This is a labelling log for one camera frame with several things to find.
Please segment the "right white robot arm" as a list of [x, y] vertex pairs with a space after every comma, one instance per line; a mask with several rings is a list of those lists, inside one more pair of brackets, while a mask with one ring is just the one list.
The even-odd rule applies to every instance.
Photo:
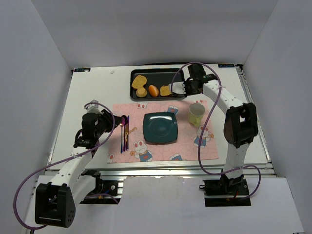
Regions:
[[206, 74], [205, 68], [211, 67], [201, 62], [185, 64], [190, 78], [182, 82], [172, 80], [169, 84], [173, 96], [203, 94], [210, 98], [215, 107], [225, 114], [223, 133], [228, 143], [227, 156], [223, 169], [216, 182], [206, 181], [202, 189], [206, 195], [238, 195], [244, 182], [243, 169], [247, 149], [258, 134], [256, 106], [244, 103], [232, 95], [222, 85], [216, 71]]

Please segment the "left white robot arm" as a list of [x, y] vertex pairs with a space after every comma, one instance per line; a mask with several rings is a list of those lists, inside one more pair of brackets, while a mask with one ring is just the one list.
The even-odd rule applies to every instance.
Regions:
[[112, 134], [118, 126], [129, 124], [129, 117], [115, 116], [107, 107], [99, 110], [100, 103], [93, 100], [85, 105], [81, 129], [75, 136], [71, 156], [59, 172], [48, 182], [36, 188], [35, 223], [44, 226], [68, 228], [72, 225], [76, 205], [85, 197], [95, 197], [100, 189], [100, 173], [86, 170], [93, 159], [104, 133]]

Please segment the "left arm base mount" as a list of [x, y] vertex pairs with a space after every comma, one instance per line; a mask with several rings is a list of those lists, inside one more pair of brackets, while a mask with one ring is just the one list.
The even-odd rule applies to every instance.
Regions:
[[80, 202], [81, 204], [118, 204], [121, 196], [118, 193], [119, 181], [102, 179], [100, 171], [85, 170], [81, 176], [95, 179], [95, 188]]

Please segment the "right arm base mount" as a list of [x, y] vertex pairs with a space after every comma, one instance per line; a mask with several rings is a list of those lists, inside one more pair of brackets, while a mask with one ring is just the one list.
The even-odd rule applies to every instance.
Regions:
[[249, 188], [244, 175], [228, 179], [222, 175], [220, 179], [204, 180], [198, 187], [204, 192], [206, 207], [244, 207], [251, 206]]

